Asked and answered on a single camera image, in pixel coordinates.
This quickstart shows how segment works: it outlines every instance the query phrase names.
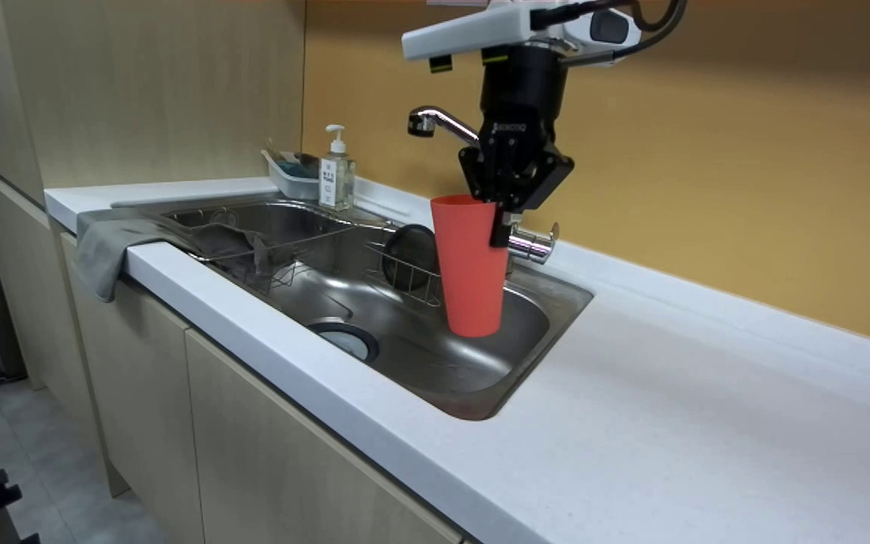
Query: plastic cup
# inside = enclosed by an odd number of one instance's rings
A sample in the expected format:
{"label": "plastic cup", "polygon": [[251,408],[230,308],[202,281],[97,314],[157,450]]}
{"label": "plastic cup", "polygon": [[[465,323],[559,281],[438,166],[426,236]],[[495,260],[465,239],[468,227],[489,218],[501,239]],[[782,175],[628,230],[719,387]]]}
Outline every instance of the plastic cup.
{"label": "plastic cup", "polygon": [[508,248],[492,248],[495,206],[468,193],[432,199],[447,329],[486,338],[501,326]]}

